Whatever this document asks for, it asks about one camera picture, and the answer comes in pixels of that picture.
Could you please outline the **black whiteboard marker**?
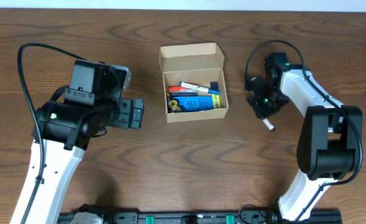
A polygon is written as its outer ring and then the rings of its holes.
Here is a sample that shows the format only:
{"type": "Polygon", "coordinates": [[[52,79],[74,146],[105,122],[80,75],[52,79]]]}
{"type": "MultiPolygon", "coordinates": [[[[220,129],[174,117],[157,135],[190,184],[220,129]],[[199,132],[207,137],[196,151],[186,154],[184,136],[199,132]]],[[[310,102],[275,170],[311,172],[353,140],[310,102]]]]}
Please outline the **black whiteboard marker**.
{"type": "Polygon", "coordinates": [[[266,125],[266,127],[270,130],[270,131],[275,131],[275,126],[272,124],[272,122],[268,119],[268,118],[264,118],[262,120],[263,124],[266,125]]]}

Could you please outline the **correction tape dispenser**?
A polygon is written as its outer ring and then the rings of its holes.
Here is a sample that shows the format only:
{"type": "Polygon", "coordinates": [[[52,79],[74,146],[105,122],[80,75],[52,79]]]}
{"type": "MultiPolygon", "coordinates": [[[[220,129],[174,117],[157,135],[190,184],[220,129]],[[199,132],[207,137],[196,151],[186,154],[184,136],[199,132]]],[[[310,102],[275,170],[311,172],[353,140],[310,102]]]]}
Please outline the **correction tape dispenser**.
{"type": "Polygon", "coordinates": [[[178,105],[178,102],[176,100],[169,100],[168,101],[168,107],[170,113],[180,113],[181,108],[178,105]]]}

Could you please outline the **yellow highlighter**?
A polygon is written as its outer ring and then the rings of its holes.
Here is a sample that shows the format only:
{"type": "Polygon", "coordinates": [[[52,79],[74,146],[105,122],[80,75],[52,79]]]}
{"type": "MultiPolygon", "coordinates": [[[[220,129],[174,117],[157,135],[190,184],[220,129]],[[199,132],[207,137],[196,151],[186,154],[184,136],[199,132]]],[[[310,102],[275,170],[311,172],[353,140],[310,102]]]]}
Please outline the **yellow highlighter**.
{"type": "MultiPolygon", "coordinates": [[[[219,91],[217,82],[211,82],[210,85],[212,90],[219,91]]],[[[212,94],[211,96],[213,99],[213,108],[214,109],[221,108],[221,100],[219,94],[212,94]]]]}

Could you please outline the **blue whiteboard marker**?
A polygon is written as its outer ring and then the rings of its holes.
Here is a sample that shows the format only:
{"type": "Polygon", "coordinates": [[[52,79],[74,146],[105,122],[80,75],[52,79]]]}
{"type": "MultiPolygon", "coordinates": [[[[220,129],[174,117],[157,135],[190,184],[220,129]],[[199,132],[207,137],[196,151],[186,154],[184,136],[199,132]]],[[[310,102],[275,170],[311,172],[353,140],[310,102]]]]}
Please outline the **blue whiteboard marker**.
{"type": "Polygon", "coordinates": [[[179,82],[179,86],[189,88],[189,89],[192,89],[192,90],[196,90],[196,91],[202,91],[202,92],[209,93],[209,94],[212,94],[212,95],[219,95],[220,94],[220,92],[218,90],[213,90],[213,89],[210,89],[210,88],[206,88],[206,87],[199,86],[199,85],[194,85],[192,83],[187,83],[187,82],[179,82]]]}

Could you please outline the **cardboard box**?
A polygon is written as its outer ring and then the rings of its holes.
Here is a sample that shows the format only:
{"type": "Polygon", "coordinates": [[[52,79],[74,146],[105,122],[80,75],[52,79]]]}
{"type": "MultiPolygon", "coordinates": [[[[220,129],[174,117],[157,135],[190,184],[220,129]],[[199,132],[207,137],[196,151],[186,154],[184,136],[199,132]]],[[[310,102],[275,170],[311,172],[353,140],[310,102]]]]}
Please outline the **cardboard box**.
{"type": "Polygon", "coordinates": [[[163,46],[159,50],[159,65],[165,93],[170,86],[177,86],[179,82],[188,82],[203,87],[210,87],[211,82],[217,82],[220,92],[221,105],[212,110],[171,113],[168,103],[165,102],[168,123],[218,119],[226,116],[229,103],[223,71],[224,55],[217,44],[163,46]]]}

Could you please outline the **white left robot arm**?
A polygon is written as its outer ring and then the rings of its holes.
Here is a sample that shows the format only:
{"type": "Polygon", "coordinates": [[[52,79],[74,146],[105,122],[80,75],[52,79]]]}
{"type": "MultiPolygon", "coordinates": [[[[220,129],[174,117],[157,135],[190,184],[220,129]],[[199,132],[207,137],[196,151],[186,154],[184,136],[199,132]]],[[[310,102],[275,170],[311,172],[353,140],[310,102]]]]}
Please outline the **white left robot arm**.
{"type": "Polygon", "coordinates": [[[140,129],[144,101],[121,98],[127,67],[77,60],[69,85],[37,111],[29,170],[11,223],[56,223],[70,180],[90,139],[109,127],[140,129]]]}

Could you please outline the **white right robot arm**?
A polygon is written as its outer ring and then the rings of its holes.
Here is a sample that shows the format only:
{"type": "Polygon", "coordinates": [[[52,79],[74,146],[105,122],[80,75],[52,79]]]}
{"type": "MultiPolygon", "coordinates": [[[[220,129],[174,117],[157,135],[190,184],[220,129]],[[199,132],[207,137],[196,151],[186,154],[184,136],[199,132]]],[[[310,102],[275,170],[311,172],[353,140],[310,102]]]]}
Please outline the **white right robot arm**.
{"type": "Polygon", "coordinates": [[[245,76],[244,88],[254,94],[247,101],[271,131],[269,117],[288,102],[304,117],[296,150],[299,171],[278,208],[285,221],[306,221],[329,187],[348,184],[358,175],[364,155],[362,111],[333,98],[304,62],[290,63],[283,52],[271,53],[264,65],[265,78],[245,76]]]}

